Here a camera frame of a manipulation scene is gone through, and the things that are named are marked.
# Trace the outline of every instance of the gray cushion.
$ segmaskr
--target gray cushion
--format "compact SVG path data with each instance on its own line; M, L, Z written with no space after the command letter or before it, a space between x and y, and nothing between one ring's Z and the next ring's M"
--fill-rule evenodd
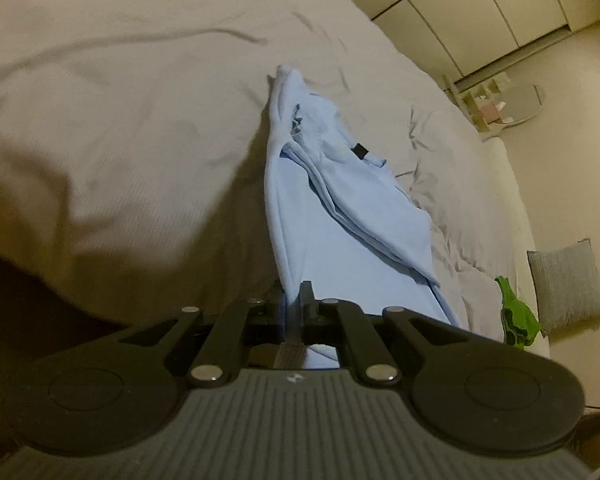
M600 319L600 276L588 238L557 251L527 251L527 256L544 330Z

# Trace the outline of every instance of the silver screw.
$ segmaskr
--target silver screw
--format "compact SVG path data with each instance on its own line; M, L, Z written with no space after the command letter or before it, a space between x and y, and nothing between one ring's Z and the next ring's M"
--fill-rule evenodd
M222 368L216 365L200 365L193 368L191 377L199 381L217 381L222 377Z
M391 365L371 365L365 370L365 374L369 379L374 381L391 381L398 376L398 370Z

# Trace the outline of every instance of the ribbed gray surface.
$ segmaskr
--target ribbed gray surface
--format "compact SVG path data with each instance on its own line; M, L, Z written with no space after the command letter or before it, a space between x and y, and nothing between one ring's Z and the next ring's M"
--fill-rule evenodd
M346 370L244 370L229 386L196 390L163 430L93 458L22 448L0 480L418 479L580 480L568 452L482 458L427 433L397 394Z

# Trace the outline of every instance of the beige bedsheet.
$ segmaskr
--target beige bedsheet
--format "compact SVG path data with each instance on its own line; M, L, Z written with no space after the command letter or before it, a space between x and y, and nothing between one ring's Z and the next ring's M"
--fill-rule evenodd
M123 322L266 290L281 63L403 175L443 293L502 338L514 257L478 135L350 0L0 0L0 256Z

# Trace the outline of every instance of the green garment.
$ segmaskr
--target green garment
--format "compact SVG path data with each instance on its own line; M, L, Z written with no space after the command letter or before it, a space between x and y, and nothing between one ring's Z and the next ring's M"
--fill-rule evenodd
M516 298L509 280L504 276L496 278L502 292L502 327L505 343L521 350L531 345L540 332L542 325L526 303Z

